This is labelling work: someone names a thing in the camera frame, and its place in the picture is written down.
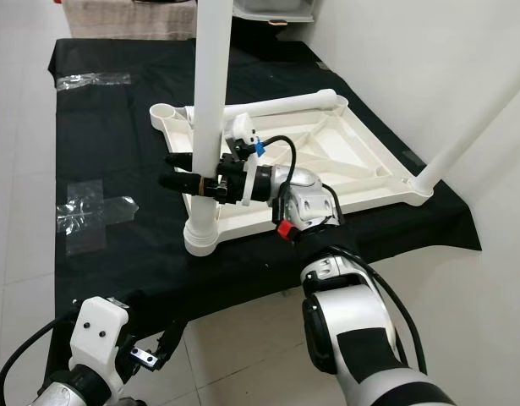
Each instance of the white wall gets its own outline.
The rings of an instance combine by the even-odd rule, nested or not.
[[[520,0],[324,0],[316,18],[300,37],[426,162],[520,80]],[[377,267],[459,404],[520,404],[520,96],[446,181],[483,253],[431,247]]]

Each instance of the blue clip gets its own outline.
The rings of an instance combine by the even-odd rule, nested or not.
[[[263,142],[258,141],[254,144],[254,148],[256,149],[256,154],[258,154],[258,157],[265,154],[265,148],[263,146]]]

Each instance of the table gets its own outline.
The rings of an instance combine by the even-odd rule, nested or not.
[[[299,285],[290,244],[273,233],[232,240],[206,258],[183,245],[187,219],[182,196],[163,189],[167,170],[161,133],[149,107],[194,101],[193,41],[60,40],[50,71],[125,75],[121,85],[84,85],[57,93],[57,205],[70,184],[100,180],[104,199],[131,196],[139,205],[132,222],[105,227],[105,246],[67,255],[66,236],[55,238],[55,304],[58,315],[72,299],[119,296],[141,289],[151,298],[140,326],[146,337],[176,315],[203,315]],[[301,42],[270,42],[231,51],[227,104],[257,102],[332,88],[378,139],[418,174],[424,164],[336,74]],[[446,184],[421,207],[397,204],[347,215],[360,255],[369,262],[440,244],[480,250],[468,206]],[[66,368],[71,326],[52,336],[47,372]]]

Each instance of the white pvc pipe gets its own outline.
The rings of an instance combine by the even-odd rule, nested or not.
[[[495,99],[487,109],[484,118],[478,121],[471,131],[444,147],[416,178],[410,179],[413,188],[421,195],[432,195],[436,184],[519,93],[520,80]]]
[[[208,178],[215,177],[220,160],[232,13],[233,0],[202,0],[198,4],[192,171]],[[192,197],[183,235],[190,254],[204,256],[214,251],[218,226],[213,199]]]
[[[336,105],[336,92],[333,89],[323,89],[308,95],[226,106],[226,108],[224,108],[224,121],[232,120],[243,112],[247,112],[250,117],[260,117],[317,108],[325,110],[333,108]],[[195,109],[191,106],[186,107],[186,114],[191,123],[194,122],[195,111],[197,111],[197,107]]]

